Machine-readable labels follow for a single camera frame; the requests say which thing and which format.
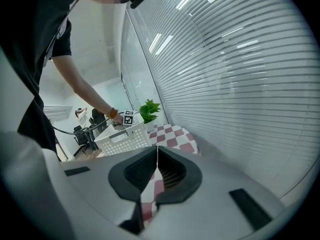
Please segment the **sleeve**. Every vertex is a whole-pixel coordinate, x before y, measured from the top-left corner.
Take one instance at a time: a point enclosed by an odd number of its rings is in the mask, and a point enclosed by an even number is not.
[[[51,57],[71,55],[70,35],[71,35],[71,22],[68,19],[66,21],[66,27],[63,35],[59,39],[55,40],[54,42]]]

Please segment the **table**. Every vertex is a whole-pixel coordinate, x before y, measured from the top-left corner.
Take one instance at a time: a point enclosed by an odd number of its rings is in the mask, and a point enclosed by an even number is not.
[[[149,138],[153,146],[165,146],[201,155],[191,133],[178,125],[155,125],[154,130],[149,133]],[[165,191],[163,178],[157,168],[141,194],[142,218],[145,226],[157,213],[155,199],[163,191]]]

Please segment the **black strip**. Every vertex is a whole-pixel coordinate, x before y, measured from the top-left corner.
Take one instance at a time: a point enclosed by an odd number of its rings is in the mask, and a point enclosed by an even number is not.
[[[254,230],[259,230],[272,221],[272,218],[243,188],[230,191],[229,194]]]
[[[64,173],[65,173],[65,175],[67,175],[69,177],[72,175],[82,174],[87,171],[90,171],[90,169],[88,167],[84,166],[84,167],[79,167],[79,168],[75,168],[75,169],[65,170]]]

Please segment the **window blinds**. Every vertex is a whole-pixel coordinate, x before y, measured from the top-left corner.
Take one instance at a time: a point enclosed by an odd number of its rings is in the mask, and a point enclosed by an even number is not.
[[[292,2],[146,0],[127,10],[170,123],[278,197],[289,191],[320,135],[319,47]]]

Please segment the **white plastic basket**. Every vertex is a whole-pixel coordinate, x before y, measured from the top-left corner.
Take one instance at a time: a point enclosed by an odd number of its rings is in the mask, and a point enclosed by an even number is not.
[[[125,128],[110,125],[94,142],[106,156],[151,146],[144,120],[139,113],[133,116],[133,126]]]

